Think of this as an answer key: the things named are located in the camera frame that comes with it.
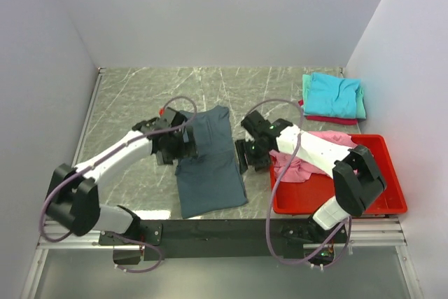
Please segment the slate blue t shirt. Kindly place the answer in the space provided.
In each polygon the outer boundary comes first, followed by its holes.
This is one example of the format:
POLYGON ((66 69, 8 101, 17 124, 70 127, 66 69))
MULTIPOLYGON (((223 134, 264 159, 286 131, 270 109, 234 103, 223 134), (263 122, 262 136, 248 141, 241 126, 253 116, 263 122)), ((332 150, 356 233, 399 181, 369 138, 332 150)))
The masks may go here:
POLYGON ((181 217, 191 218, 247 204, 235 156, 229 108, 218 105, 198 113, 191 126, 197 157, 179 160, 175 172, 181 217))

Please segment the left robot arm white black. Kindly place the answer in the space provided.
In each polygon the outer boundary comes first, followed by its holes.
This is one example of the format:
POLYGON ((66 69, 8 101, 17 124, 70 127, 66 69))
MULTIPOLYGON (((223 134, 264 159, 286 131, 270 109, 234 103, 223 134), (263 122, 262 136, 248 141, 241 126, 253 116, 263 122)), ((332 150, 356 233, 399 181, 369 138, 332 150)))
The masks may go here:
POLYGON ((78 237, 99 230, 138 240, 143 234, 140 217, 123 206, 101 204, 99 189, 150 155, 159 165, 197 157, 192 125, 171 127, 159 118, 143 121, 95 157, 74 167, 60 165, 52 174, 40 222, 50 217, 78 237))

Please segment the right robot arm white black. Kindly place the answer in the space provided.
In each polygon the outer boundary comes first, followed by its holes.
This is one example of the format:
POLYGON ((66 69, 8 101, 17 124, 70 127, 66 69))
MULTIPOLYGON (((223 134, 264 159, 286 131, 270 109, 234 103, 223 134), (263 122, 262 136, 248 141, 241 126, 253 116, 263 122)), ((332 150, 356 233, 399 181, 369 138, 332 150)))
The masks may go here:
POLYGON ((256 110, 244 117, 241 126, 251 139, 235 142, 240 172, 250 166, 256 171, 268 168, 274 151, 307 162, 332 179, 334 195, 309 217, 315 231, 327 232, 351 217, 362 216, 386 190, 386 179, 366 146, 335 144, 282 118, 271 123, 256 110))

